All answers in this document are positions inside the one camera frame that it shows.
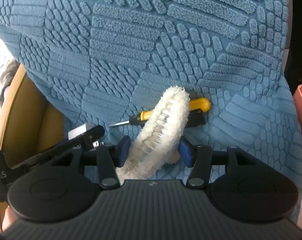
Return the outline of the person's left hand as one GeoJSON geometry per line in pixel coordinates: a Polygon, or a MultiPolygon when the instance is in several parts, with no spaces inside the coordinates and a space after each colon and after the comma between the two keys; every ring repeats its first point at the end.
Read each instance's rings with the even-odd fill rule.
{"type": "Polygon", "coordinates": [[[17,220],[11,207],[7,207],[4,214],[4,219],[2,222],[2,230],[7,230],[15,221],[17,220]]]}

